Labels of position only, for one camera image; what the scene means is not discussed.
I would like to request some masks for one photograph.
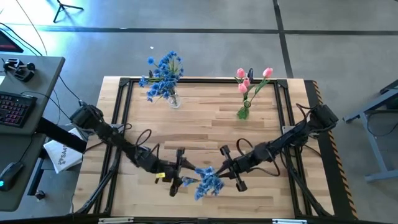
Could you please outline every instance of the concrete floor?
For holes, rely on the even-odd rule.
[[[54,2],[20,0],[32,21],[42,25],[39,32],[48,54],[66,58],[61,76],[92,104],[98,100],[105,75],[145,75],[149,69],[146,58],[159,58],[169,50],[184,57],[188,76],[232,77],[238,67],[252,67],[258,77],[265,67],[273,67],[275,77],[288,77],[272,0],[65,0],[85,10],[68,9],[53,24]],[[279,0],[279,6],[285,30],[398,30],[398,2],[394,0]],[[2,8],[0,21],[44,53],[16,2],[3,1]],[[44,31],[48,26],[56,29]],[[71,26],[99,29],[62,30]],[[113,28],[248,29],[250,34],[115,32]],[[261,34],[254,33],[259,29]],[[316,80],[324,102],[342,118],[397,79],[398,33],[339,34],[289,34],[286,46],[294,78]],[[73,96],[62,83],[55,89],[65,112],[74,112],[78,105]],[[54,105],[48,105],[45,117],[56,122]],[[63,117],[60,124],[66,123]],[[360,219],[398,223],[398,179],[364,181],[364,175],[379,170],[362,125],[340,122],[334,135]],[[398,161],[398,152],[389,151],[388,157]],[[36,202],[26,196],[16,212],[0,212],[0,220],[68,213],[77,177],[73,171],[59,175],[46,171],[39,188],[48,197]]]

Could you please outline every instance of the white paper bag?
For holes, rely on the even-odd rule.
[[[70,130],[69,133],[72,133],[82,139],[76,128]],[[66,147],[57,141],[53,140],[44,144],[44,148],[50,156],[56,173],[81,163],[82,153]]]

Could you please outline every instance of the black computer mouse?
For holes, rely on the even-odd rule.
[[[4,168],[0,174],[0,191],[8,191],[14,186],[23,167],[22,162],[12,162]]]

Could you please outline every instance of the pink tulip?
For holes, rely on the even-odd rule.
[[[238,78],[244,78],[244,77],[246,76],[246,74],[245,74],[243,68],[240,68],[240,69],[238,69],[238,70],[236,71],[236,76],[237,76]]]
[[[245,85],[246,87],[248,87],[248,86],[250,85],[250,81],[249,81],[248,78],[245,78],[245,79],[243,80],[243,85]]]
[[[266,69],[263,71],[262,76],[265,77],[265,78],[269,78],[269,77],[271,77],[271,75],[272,75],[272,71],[273,71],[272,68],[266,68]]]
[[[239,90],[240,93],[245,93],[245,92],[248,91],[248,89],[246,88],[246,86],[243,83],[240,83],[238,85],[238,90]]]

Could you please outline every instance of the orange and black hazard tape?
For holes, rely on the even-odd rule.
[[[318,87],[318,83],[313,81],[313,85],[315,88],[315,92],[317,93],[319,103],[323,104],[321,92],[319,91],[319,87]],[[351,206],[351,210],[352,210],[354,217],[358,218],[358,214],[356,213],[356,209],[355,209],[355,205],[354,205],[354,201],[353,201],[353,196],[351,194],[351,191],[349,190],[347,177],[343,170],[343,163],[341,162],[340,156],[338,155],[335,138],[333,137],[333,133],[331,131],[329,131],[328,134],[329,134],[331,146],[333,148],[333,152],[335,153],[335,156],[336,156],[337,166],[340,170],[340,176],[341,176],[341,179],[343,180],[344,188],[347,193],[349,205]]]

